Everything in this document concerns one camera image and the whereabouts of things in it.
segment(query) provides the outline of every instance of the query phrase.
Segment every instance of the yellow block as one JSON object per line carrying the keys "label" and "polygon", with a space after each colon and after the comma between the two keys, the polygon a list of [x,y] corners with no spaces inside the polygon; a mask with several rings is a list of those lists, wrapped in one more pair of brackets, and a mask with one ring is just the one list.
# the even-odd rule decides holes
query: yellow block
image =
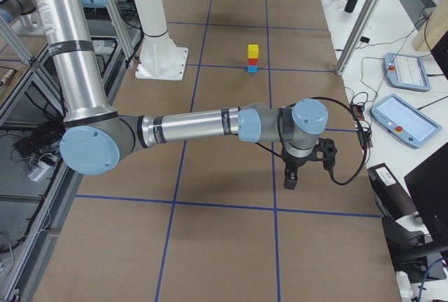
{"label": "yellow block", "polygon": [[247,58],[248,59],[257,59],[258,53],[260,53],[260,49],[258,48],[258,44],[249,44],[247,45]]}

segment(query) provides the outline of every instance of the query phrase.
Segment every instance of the white table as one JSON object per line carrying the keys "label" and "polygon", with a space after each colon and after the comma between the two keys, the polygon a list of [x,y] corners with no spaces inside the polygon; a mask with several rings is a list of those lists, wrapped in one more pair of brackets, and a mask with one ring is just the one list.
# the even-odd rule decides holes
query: white table
{"label": "white table", "polygon": [[[346,13],[344,12],[346,0],[322,0],[335,50],[344,48],[344,44],[353,29],[364,1],[358,1],[353,13]],[[407,36],[413,28],[414,23],[407,16],[399,0],[380,0],[363,36],[370,38],[370,44],[386,43]],[[423,56],[429,54],[419,53],[413,49],[412,39],[416,35],[417,31],[413,31],[405,43],[403,39],[390,45],[368,46],[364,49],[355,50],[342,76],[345,86],[351,88],[355,93],[367,92],[369,94],[369,100],[374,99],[375,93],[361,83],[362,58],[367,56],[383,58],[387,52],[396,53],[400,49],[400,53],[407,55]],[[336,51],[336,56],[339,57],[340,54],[340,51]],[[428,74],[441,74],[440,68],[432,56],[424,57],[423,62]],[[364,59],[363,70],[363,81],[376,90],[384,77],[383,61]],[[431,91],[429,92],[414,92],[411,90],[392,88],[385,79],[378,91],[376,102],[394,93],[414,107],[419,108],[448,94],[448,81],[444,76],[435,76],[429,79],[431,84]],[[346,90],[346,93],[348,100],[351,100],[353,93],[349,89]],[[364,100],[364,95],[356,99],[356,101]],[[424,114],[439,123],[443,129],[420,149],[413,149],[403,144],[377,123],[372,122],[368,112],[371,106],[371,102],[367,103],[366,111],[364,112],[366,120],[372,123],[373,133],[373,148],[371,148],[370,159],[366,166],[370,167],[380,163],[386,163],[403,188],[407,190],[404,176],[448,141],[448,116],[445,111],[448,107],[448,99],[444,99],[437,104],[422,109]],[[409,217],[404,217],[399,222],[411,231],[415,231],[416,229],[421,230],[421,228],[417,228],[413,224],[413,221]],[[417,284],[413,284],[412,288],[415,294],[418,293]],[[422,301],[432,301],[433,298],[448,300],[448,280],[427,282],[425,288],[427,288],[427,291],[423,293]]]}

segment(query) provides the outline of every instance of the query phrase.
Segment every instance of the table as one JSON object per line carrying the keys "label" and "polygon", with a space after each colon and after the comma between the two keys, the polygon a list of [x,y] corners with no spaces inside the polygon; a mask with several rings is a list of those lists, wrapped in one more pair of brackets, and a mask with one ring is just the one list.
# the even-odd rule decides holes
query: table
{"label": "table", "polygon": [[[189,47],[181,82],[126,75],[122,114],[152,116],[315,95],[346,99],[320,0],[164,0]],[[259,72],[246,47],[260,46]],[[335,176],[357,168],[350,115],[330,112]],[[322,166],[282,189],[283,163],[218,137],[155,146],[84,177],[35,301],[400,301],[363,172],[337,187]]]}
{"label": "table", "polygon": [[[344,47],[364,1],[359,0],[355,11],[350,14],[344,12],[345,0],[322,0],[335,49]],[[369,99],[373,99],[375,97],[374,92],[361,84],[361,60],[363,57],[383,58],[387,52],[396,53],[399,50],[400,53],[408,55],[427,55],[428,53],[418,53],[413,49],[412,39],[417,35],[417,31],[411,33],[413,29],[414,24],[408,18],[399,0],[380,0],[363,36],[370,38],[370,43],[388,43],[408,34],[409,38],[406,39],[406,42],[403,39],[394,44],[368,46],[367,48],[356,50],[343,74],[345,86],[351,88],[355,93],[365,91],[369,93]],[[431,56],[424,57],[423,62],[428,74],[441,74],[440,68]],[[414,92],[392,88],[386,81],[381,84],[384,76],[382,60],[364,60],[363,67],[364,81],[374,89],[377,89],[381,85],[378,91],[377,101],[391,93],[395,93],[418,108],[448,94],[448,81],[444,76],[430,77],[431,91]],[[346,93],[349,99],[353,97],[351,90],[347,89]],[[358,98],[357,101],[363,101],[363,97]],[[413,149],[402,144],[377,123],[373,122],[373,147],[371,149],[370,159],[367,162],[367,167],[386,163],[407,191],[404,176],[447,142],[448,118],[444,114],[447,105],[448,99],[445,99],[428,108],[422,109],[422,112],[438,122],[443,127],[443,130],[420,149]],[[368,113],[368,109],[371,106],[372,103],[367,103],[365,117],[368,121],[371,121]],[[411,217],[403,217],[398,222],[410,231],[421,230],[420,227],[414,224]],[[418,291],[417,286],[417,284],[413,284],[414,292]],[[423,294],[424,299],[448,299],[447,280],[428,282],[428,285],[425,284],[425,288],[427,288],[427,291]]]}

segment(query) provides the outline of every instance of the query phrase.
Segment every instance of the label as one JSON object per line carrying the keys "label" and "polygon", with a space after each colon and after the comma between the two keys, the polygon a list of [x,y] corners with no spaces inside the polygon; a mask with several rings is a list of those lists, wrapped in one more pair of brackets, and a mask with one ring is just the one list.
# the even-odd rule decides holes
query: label
{"label": "label", "polygon": [[396,183],[395,179],[392,177],[391,173],[386,167],[381,167],[377,169],[377,174],[379,178],[383,181],[386,186],[393,185]]}
{"label": "label", "polygon": [[41,14],[42,24],[45,28],[45,35],[56,32],[56,23],[51,13],[51,7],[46,1],[42,1],[37,5],[39,13]]}

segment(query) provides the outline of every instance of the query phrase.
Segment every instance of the toy block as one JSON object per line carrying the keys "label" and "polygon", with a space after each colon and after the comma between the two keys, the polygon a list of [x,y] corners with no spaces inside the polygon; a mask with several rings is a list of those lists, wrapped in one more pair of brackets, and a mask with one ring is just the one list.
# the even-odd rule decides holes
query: toy block
{"label": "toy block", "polygon": [[248,59],[258,59],[259,53],[260,53],[260,49],[258,48],[258,44],[247,45],[247,58]]}
{"label": "toy block", "polygon": [[247,59],[248,66],[258,66],[258,58],[249,58]]}
{"label": "toy block", "polygon": [[252,65],[249,65],[249,66],[247,66],[247,72],[249,72],[249,73],[256,73],[257,72],[257,66],[252,66]]}

